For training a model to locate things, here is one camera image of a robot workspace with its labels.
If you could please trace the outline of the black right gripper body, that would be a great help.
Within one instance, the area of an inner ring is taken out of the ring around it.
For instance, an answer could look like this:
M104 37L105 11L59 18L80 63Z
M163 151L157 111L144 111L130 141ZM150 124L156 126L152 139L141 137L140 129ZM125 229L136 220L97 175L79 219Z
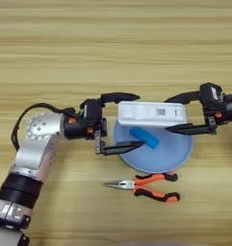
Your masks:
M203 107L206 118L212 119L216 125L232 122L232 100L211 100Z

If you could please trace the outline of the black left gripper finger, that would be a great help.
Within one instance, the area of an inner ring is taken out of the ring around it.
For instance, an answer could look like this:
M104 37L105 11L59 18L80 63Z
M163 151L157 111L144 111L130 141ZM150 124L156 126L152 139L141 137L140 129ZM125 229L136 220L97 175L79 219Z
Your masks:
M126 154L142 147L144 144L144 141L122 141L114 146L107 146L106 143L101 140L101 131L98 130L94 133L94 151L96 155L102 154L104 156L110 156Z
M126 92L112 92L102 94L100 97L101 106L104 107L107 103L118 104L121 101L135 101L140 99L139 95Z

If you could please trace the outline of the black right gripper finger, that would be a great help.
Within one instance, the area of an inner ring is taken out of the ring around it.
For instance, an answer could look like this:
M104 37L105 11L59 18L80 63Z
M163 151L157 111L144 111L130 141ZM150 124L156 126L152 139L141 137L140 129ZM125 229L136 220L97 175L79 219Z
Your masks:
M184 92L172 96L166 100L166 103L180 103L182 105L190 104L191 101L197 101L199 99L198 91Z
M203 125L181 124L167 127L167 131L180 135L215 135L217 133L217 122L214 116L208 116L205 118Z

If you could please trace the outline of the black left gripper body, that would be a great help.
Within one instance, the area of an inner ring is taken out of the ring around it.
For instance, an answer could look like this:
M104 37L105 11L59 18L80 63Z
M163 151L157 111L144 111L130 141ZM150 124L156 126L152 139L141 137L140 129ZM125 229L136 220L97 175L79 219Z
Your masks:
M107 135L106 118L99 120L95 126L85 126L81 120L76 120L75 118L66 117L64 119L64 136L67 139L94 139L96 131L100 131L102 136Z

